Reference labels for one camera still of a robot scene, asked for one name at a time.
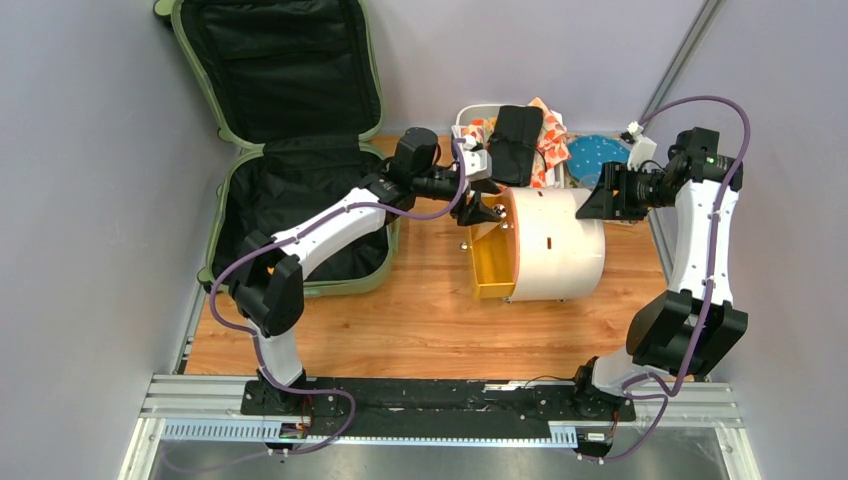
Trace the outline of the floral orange print cloth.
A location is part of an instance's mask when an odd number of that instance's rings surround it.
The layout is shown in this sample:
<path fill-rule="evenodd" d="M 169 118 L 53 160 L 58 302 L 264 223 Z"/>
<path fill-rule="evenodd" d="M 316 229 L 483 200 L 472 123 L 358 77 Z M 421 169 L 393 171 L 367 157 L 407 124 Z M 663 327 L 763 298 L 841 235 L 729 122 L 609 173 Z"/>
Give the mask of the floral orange print cloth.
<path fill-rule="evenodd" d="M 491 179 L 503 186 L 561 187 L 571 159 L 562 115 L 539 97 L 529 103 L 478 104 L 457 114 L 454 133 L 470 136 L 488 155 Z"/>

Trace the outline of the yellow transparent drawer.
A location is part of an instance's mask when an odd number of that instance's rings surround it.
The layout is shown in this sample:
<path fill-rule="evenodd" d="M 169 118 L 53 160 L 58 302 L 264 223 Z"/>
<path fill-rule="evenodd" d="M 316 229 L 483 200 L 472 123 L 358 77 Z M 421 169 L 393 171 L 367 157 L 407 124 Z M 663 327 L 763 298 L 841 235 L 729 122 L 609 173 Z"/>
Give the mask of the yellow transparent drawer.
<path fill-rule="evenodd" d="M 515 290 L 515 232 L 508 222 L 467 228 L 471 295 L 475 300 L 510 297 Z"/>

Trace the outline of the white plastic tub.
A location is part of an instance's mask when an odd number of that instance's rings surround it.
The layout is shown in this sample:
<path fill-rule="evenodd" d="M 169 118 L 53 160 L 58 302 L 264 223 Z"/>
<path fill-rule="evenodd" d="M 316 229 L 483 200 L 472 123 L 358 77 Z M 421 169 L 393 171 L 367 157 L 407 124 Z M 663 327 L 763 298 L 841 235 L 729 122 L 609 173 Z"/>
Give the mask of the white plastic tub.
<path fill-rule="evenodd" d="M 453 137 L 474 136 L 486 143 L 493 133 L 496 117 L 502 103 L 478 103 L 459 110 L 451 126 Z M 571 158 L 568 144 L 574 137 L 568 132 L 562 115 L 548 108 L 539 97 L 529 106 L 539 107 L 543 112 L 543 124 L 537 139 L 530 187 L 569 188 L 572 180 L 566 162 Z"/>

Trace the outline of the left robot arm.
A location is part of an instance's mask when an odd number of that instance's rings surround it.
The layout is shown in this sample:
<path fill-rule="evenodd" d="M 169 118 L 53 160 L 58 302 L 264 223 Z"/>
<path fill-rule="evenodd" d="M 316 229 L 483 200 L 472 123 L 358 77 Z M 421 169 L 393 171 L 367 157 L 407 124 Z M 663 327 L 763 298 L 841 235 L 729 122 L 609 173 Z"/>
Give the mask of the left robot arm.
<path fill-rule="evenodd" d="M 420 197 L 446 201 L 439 213 L 460 226 L 500 221 L 500 214 L 482 202 L 484 193 L 498 190 L 482 141 L 461 135 L 451 150 L 453 163 L 438 165 L 437 135 L 412 127 L 394 155 L 341 200 L 287 230 L 247 237 L 243 256 L 216 282 L 227 285 L 254 342 L 259 378 L 246 391 L 249 405 L 291 415 L 308 404 L 312 392 L 305 385 L 294 327 L 305 309 L 305 280 L 330 257 L 399 217 L 414 218 L 411 210 Z"/>

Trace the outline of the cream cylindrical container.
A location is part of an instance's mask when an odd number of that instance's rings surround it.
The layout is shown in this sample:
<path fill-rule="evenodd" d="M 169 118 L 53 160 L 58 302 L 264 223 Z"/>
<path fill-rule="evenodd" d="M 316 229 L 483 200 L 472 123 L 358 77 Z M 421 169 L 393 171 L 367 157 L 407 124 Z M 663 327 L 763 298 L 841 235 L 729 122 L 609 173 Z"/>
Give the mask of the cream cylindrical container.
<path fill-rule="evenodd" d="M 605 265 L 604 224 L 576 217 L 589 196 L 585 188 L 506 191 L 513 234 L 511 301 L 569 301 L 595 291 Z"/>

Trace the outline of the green hard-shell suitcase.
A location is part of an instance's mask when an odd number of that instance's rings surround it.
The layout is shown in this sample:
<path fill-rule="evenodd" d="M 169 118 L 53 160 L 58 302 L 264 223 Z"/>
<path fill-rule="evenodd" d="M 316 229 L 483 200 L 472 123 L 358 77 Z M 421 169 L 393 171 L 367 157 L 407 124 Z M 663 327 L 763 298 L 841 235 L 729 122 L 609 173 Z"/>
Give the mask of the green hard-shell suitcase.
<path fill-rule="evenodd" d="M 240 154 L 220 183 L 198 282 L 246 237 L 320 214 L 383 161 L 383 102 L 363 1 L 158 1 L 218 126 Z"/>

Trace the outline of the black pouch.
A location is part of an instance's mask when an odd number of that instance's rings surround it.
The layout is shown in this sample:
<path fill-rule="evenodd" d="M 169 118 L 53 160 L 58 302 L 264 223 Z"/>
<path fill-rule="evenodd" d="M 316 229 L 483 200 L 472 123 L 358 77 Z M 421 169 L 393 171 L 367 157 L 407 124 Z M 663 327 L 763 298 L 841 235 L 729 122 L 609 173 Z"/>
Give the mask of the black pouch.
<path fill-rule="evenodd" d="M 510 187 L 530 184 L 542 124 L 543 112 L 539 107 L 500 107 L 487 145 L 492 178 L 496 182 Z"/>

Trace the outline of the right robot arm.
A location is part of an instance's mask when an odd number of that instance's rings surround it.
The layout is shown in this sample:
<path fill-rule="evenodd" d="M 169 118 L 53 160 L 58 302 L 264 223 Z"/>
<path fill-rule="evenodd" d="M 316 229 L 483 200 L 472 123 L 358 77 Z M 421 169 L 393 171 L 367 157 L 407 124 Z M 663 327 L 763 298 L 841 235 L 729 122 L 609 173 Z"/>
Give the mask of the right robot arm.
<path fill-rule="evenodd" d="M 577 219 L 637 221 L 671 207 L 678 238 L 667 287 L 634 315 L 624 347 L 578 368 L 570 405 L 585 419 L 614 415 L 644 380 L 710 373 L 748 326 L 728 275 L 742 162 L 719 154 L 718 132 L 695 127 L 677 135 L 666 165 L 649 170 L 655 142 L 636 123 L 622 137 L 631 146 L 627 161 L 603 164 Z"/>

